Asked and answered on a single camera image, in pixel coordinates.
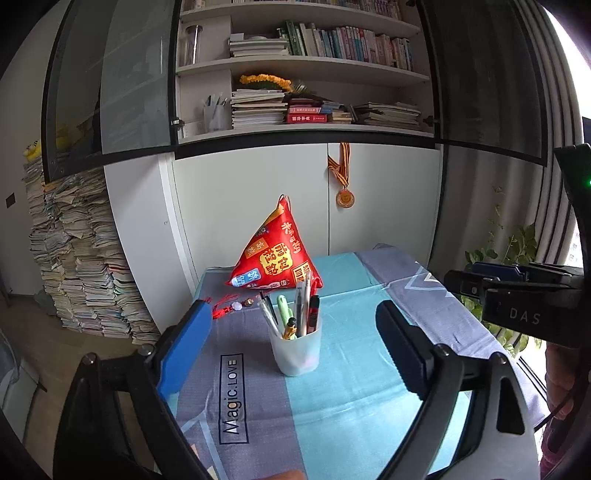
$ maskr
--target stacked papers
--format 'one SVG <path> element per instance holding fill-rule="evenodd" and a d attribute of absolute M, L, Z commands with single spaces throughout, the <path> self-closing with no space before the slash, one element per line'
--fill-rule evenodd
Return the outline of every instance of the stacked papers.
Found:
<path fill-rule="evenodd" d="M 418 117 L 421 111 L 416 105 L 396 102 L 394 105 L 384 103 L 364 103 L 354 107 L 359 123 L 378 127 L 407 128 L 420 130 Z"/>
<path fill-rule="evenodd" d="M 43 183 L 41 158 L 23 181 L 33 229 L 31 252 L 64 327 L 155 342 L 160 336 L 131 275 L 98 168 Z"/>
<path fill-rule="evenodd" d="M 246 57 L 250 55 L 289 55 L 288 41 L 284 38 L 265 38 L 254 36 L 238 40 L 236 34 L 230 37 L 230 54 L 232 57 Z"/>
<path fill-rule="evenodd" d="M 232 126 L 282 124 L 287 112 L 284 96 L 282 90 L 238 89 L 232 92 Z"/>

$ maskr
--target blue tablecloth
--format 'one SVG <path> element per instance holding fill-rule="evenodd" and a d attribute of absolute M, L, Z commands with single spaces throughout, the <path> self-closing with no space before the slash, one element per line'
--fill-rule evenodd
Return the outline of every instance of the blue tablecloth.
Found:
<path fill-rule="evenodd" d="M 420 264 L 400 250 L 377 248 L 314 260 L 323 337 L 320 365 L 283 376 L 257 308 L 216 320 L 180 393 L 169 401 L 200 460 L 220 480 L 261 478 L 292 468 L 310 480 L 374 479 L 404 438 L 421 402 L 404 387 L 377 330 L 375 309 L 393 300 L 434 343 L 487 358 L 496 340 Z M 241 299 L 253 291 L 224 285 L 230 268 L 206 271 L 197 298 Z M 282 290 L 288 301 L 293 291 Z M 543 399 L 516 368 L 530 422 Z M 460 393 L 433 471 L 449 464 L 469 397 Z"/>

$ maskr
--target red pouch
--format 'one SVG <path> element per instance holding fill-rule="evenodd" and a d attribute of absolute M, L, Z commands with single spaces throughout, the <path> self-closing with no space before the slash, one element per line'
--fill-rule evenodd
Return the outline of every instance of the red pouch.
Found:
<path fill-rule="evenodd" d="M 301 243 L 291 216 L 289 197 L 282 195 L 275 211 L 248 242 L 226 285 L 294 288 L 309 271 L 316 288 L 322 288 L 322 279 Z"/>

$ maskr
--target screw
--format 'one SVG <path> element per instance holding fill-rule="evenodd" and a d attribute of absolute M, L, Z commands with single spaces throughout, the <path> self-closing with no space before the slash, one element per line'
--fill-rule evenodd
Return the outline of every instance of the screw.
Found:
<path fill-rule="evenodd" d="M 150 343 L 145 343 L 141 347 L 138 348 L 138 353 L 141 356 L 150 356 L 150 355 L 152 355 L 152 353 L 154 353 L 154 350 L 156 350 L 154 348 L 154 345 L 151 345 Z"/>
<path fill-rule="evenodd" d="M 85 356 L 82 357 L 82 363 L 85 365 L 92 365 L 95 363 L 96 360 L 96 353 L 87 353 Z"/>
<path fill-rule="evenodd" d="M 495 359 L 501 364 L 505 365 L 507 363 L 507 357 L 500 352 L 495 352 L 492 354 Z"/>
<path fill-rule="evenodd" d="M 449 347 L 445 343 L 438 343 L 435 348 L 444 356 L 449 356 Z"/>

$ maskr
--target pen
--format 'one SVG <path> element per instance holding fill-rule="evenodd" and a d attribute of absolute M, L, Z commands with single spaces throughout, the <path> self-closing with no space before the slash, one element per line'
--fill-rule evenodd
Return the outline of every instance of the pen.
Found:
<path fill-rule="evenodd" d="M 308 334 L 316 331 L 318 325 L 318 311 L 320 308 L 320 297 L 312 295 L 310 297 L 310 310 L 308 313 Z"/>
<path fill-rule="evenodd" d="M 287 326 L 287 322 L 290 319 L 290 312 L 289 307 L 287 306 L 287 299 L 285 295 L 279 295 L 277 297 L 277 308 L 279 309 L 279 313 L 281 315 L 281 321 L 283 322 L 283 326 Z"/>
<path fill-rule="evenodd" d="M 269 305 L 269 310 L 271 311 L 271 314 L 273 315 L 273 320 L 275 322 L 275 325 L 277 325 L 277 328 L 279 328 L 279 329 L 283 328 L 284 327 L 283 322 L 280 322 L 277 319 L 277 314 L 275 313 L 275 309 L 273 308 L 273 303 L 271 302 L 270 296 L 265 295 L 263 298 L 267 302 L 267 305 Z"/>
<path fill-rule="evenodd" d="M 296 321 L 295 318 L 290 318 L 287 321 L 287 325 L 285 326 L 285 330 L 283 331 L 283 339 L 284 340 L 289 340 L 292 335 L 296 332 L 297 328 L 296 328 Z"/>
<path fill-rule="evenodd" d="M 295 335 L 301 337 L 306 334 L 306 328 L 304 327 L 305 324 L 302 322 L 301 318 L 304 282 L 298 282 L 295 287 L 295 324 L 297 326 Z"/>
<path fill-rule="evenodd" d="M 256 299 L 258 300 L 257 305 L 261 309 L 262 315 L 263 317 L 265 317 L 265 320 L 267 321 L 267 325 L 273 331 L 273 333 L 275 333 L 279 338 L 281 338 L 281 334 L 277 329 L 277 324 L 275 323 L 275 320 L 273 320 L 273 315 L 271 315 L 271 312 L 269 311 L 269 305 L 267 305 L 265 299 L 262 299 L 259 295 L 256 296 Z"/>
<path fill-rule="evenodd" d="M 312 272 L 306 273 L 306 279 L 304 280 L 304 299 L 301 305 L 301 318 L 304 330 L 308 325 L 308 307 L 310 306 L 310 288 L 312 287 Z"/>

